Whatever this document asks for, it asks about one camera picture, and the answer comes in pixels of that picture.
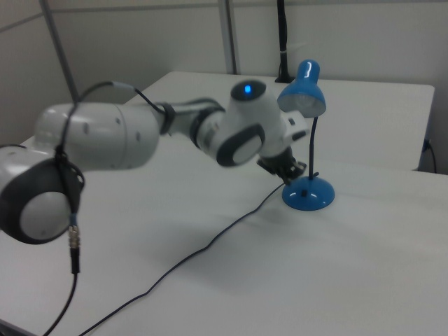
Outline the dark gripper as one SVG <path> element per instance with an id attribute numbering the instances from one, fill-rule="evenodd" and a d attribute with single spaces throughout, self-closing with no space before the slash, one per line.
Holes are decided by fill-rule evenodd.
<path id="1" fill-rule="evenodd" d="M 298 177 L 298 173 L 304 173 L 307 169 L 306 163 L 293 157 L 290 146 L 273 157 L 259 157 L 257 164 L 270 174 L 279 176 L 286 186 Z"/>

